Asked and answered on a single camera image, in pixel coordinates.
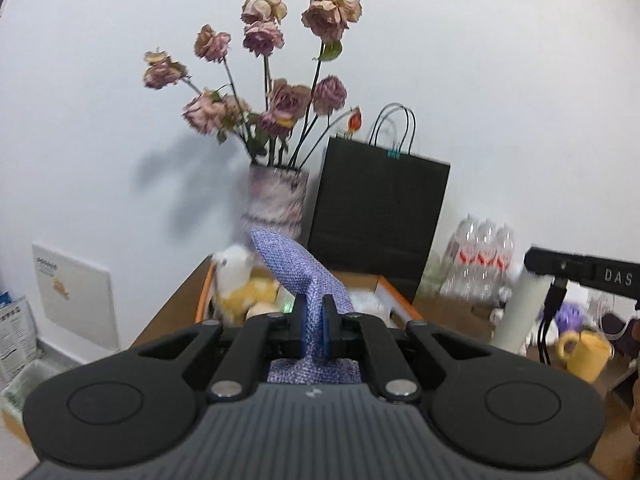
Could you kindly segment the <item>purple cloth pouch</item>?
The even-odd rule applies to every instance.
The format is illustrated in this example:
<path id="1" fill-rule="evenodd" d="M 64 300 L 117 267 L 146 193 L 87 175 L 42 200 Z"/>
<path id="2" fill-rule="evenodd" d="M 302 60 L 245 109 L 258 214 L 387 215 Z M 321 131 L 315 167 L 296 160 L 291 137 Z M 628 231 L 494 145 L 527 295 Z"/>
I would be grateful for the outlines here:
<path id="1" fill-rule="evenodd" d="M 250 238 L 271 275 L 292 295 L 306 299 L 303 324 L 303 356 L 275 360 L 268 380 L 279 384 L 358 384 L 358 363 L 331 360 L 323 354 L 322 300 L 332 296 L 338 313 L 352 312 L 352 302 L 343 283 L 306 248 L 281 233 L 254 228 Z"/>

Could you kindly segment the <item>white alpaca plush toy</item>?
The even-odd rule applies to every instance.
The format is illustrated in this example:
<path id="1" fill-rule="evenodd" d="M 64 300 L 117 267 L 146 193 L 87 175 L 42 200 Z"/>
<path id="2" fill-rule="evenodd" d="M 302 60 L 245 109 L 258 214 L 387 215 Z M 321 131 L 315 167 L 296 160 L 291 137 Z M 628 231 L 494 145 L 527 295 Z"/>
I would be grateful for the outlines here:
<path id="1" fill-rule="evenodd" d="M 215 315 L 238 327 L 255 315 L 279 312 L 280 285 L 272 278 L 252 275 L 254 255 L 242 245 L 232 245 L 213 255 L 215 263 Z"/>

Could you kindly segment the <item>yellow mug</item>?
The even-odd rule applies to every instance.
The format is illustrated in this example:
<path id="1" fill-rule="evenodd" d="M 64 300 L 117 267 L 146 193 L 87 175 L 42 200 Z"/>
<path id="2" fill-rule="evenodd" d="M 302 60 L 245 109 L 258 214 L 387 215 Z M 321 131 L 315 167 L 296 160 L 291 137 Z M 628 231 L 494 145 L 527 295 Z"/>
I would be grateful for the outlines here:
<path id="1" fill-rule="evenodd" d="M 556 353 L 570 374 L 593 384 L 614 356 L 614 349 L 598 333 L 567 330 L 559 336 Z"/>

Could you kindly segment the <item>white thermos bottle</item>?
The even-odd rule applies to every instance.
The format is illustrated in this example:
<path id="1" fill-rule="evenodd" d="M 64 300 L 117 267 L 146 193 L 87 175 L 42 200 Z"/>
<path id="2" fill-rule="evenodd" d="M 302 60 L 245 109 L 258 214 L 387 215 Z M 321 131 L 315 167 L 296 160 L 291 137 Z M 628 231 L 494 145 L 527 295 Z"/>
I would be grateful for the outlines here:
<path id="1" fill-rule="evenodd" d="M 526 268 L 521 270 L 502 319 L 491 337 L 490 343 L 494 347 L 514 354 L 521 352 L 544 306 L 550 283 L 548 276 L 538 275 Z"/>

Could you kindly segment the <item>clear plastic water bottle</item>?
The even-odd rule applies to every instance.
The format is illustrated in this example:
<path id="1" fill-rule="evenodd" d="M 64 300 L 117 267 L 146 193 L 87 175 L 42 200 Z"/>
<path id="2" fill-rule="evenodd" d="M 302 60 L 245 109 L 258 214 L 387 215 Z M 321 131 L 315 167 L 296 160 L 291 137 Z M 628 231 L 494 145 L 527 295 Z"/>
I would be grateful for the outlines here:
<path id="1" fill-rule="evenodd" d="M 451 235 L 442 258 L 444 281 L 439 293 L 445 297 L 461 297 L 477 257 L 477 229 L 480 220 L 468 214 Z"/>

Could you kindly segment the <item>black paper bag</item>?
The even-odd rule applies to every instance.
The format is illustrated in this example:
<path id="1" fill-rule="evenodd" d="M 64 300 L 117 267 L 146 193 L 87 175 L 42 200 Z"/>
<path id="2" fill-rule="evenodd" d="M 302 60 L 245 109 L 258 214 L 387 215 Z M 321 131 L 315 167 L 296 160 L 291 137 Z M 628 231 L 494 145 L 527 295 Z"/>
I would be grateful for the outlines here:
<path id="1" fill-rule="evenodd" d="M 385 105 L 367 142 L 334 136 L 319 179 L 307 249 L 330 270 L 386 278 L 408 301 L 418 291 L 430 254 L 450 165 L 411 154 L 400 143 L 378 146 L 391 114 L 405 114 L 402 140 L 416 137 L 416 115 Z M 386 155 L 400 151 L 400 159 Z"/>

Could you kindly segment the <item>purple ceramic vase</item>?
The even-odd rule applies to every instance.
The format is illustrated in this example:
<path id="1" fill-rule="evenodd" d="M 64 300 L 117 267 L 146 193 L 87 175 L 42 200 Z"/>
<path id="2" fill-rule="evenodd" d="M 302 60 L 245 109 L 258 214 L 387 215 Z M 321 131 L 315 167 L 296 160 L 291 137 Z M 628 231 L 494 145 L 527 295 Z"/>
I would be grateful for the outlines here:
<path id="1" fill-rule="evenodd" d="M 303 231 L 309 174 L 273 166 L 250 166 L 244 230 L 264 228 L 297 240 Z"/>

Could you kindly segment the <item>dried rose bouquet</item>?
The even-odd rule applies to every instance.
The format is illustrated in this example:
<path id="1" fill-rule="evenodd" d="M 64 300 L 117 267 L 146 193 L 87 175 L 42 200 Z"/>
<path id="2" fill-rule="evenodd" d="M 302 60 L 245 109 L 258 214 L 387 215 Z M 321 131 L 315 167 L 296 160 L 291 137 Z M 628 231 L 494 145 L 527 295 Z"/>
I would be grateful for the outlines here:
<path id="1" fill-rule="evenodd" d="M 321 70 L 340 57 L 345 32 L 362 14 L 361 0 L 309 0 L 300 20 L 319 43 L 314 76 L 310 84 L 292 84 L 271 68 L 273 55 L 285 46 L 282 24 L 288 6 L 283 0 L 245 0 L 240 14 L 241 46 L 260 64 L 259 106 L 243 99 L 231 74 L 216 88 L 194 84 L 188 66 L 162 49 L 143 55 L 142 84 L 150 90 L 184 84 L 194 95 L 181 116 L 192 130 L 218 143 L 239 139 L 254 165 L 296 170 L 304 164 L 300 150 L 320 120 L 326 130 L 344 120 L 348 136 L 361 127 L 360 108 L 346 106 L 348 91 L 343 81 L 322 75 Z"/>

